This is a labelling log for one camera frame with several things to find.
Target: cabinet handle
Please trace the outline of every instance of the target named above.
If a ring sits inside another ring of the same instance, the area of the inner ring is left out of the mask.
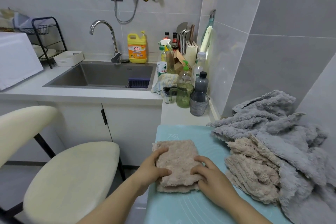
[[[105,125],[107,125],[107,119],[106,119],[104,108],[101,110],[101,115],[103,116],[103,120],[104,120]]]

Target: stainless steel sink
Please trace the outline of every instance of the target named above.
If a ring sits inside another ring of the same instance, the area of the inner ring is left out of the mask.
[[[156,64],[83,61],[72,69],[62,73],[44,87],[91,88],[123,90],[150,90],[153,85]],[[130,87],[129,80],[149,79],[147,88]]]

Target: hand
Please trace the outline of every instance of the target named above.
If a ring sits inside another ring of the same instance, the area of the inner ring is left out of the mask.
[[[219,168],[207,157],[196,156],[195,161],[205,163],[205,166],[195,166],[191,169],[190,174],[200,174],[205,180],[198,182],[199,189],[216,205],[230,210],[233,205],[241,199],[229,179]]]
[[[157,168],[155,166],[155,161],[158,157],[167,151],[168,147],[160,148],[154,151],[144,160],[138,170],[131,176],[134,179],[134,182],[139,185],[138,196],[144,194],[148,189],[148,186],[155,182],[158,178],[171,175],[172,171],[169,169]]]

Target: dish rack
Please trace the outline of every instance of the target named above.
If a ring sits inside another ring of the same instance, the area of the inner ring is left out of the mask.
[[[54,21],[54,24],[47,24],[47,25],[35,25],[35,22],[37,21],[41,21],[41,20],[48,20],[48,19],[52,19]],[[42,43],[42,39],[41,39],[41,35],[48,35],[50,32],[50,29],[56,27],[57,31],[58,31],[58,36],[61,39],[60,41],[54,42],[52,44],[48,44],[48,45],[44,45]],[[31,20],[31,28],[4,28],[4,27],[0,27],[0,31],[3,32],[22,32],[22,33],[26,33],[27,35],[35,35],[36,39],[38,41],[38,43],[32,43],[35,45],[39,45],[42,48],[43,51],[43,55],[41,55],[39,57],[39,60],[42,62],[46,62],[48,63],[49,67],[52,69],[53,68],[53,57],[57,56],[58,54],[67,51],[67,47],[65,45],[64,39],[63,39],[63,35],[61,33],[61,29],[58,25],[57,20],[50,16],[50,17],[41,17],[41,18],[34,18]],[[63,44],[63,48],[58,48],[56,50],[56,52],[52,55],[49,56],[47,55],[48,52],[48,47],[54,45],[54,44],[58,44],[58,43],[62,43]]]

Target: light blue mat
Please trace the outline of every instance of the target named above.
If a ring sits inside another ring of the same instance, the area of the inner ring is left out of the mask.
[[[165,140],[194,141],[200,155],[210,158],[224,173],[224,158],[230,155],[225,142],[210,135],[212,128],[204,126],[160,125],[156,142]],[[238,194],[274,224],[291,223],[274,205],[264,205],[254,201],[240,189]],[[160,193],[155,185],[149,187],[145,224],[217,224],[235,223],[224,210],[213,204],[200,191],[191,193]]]

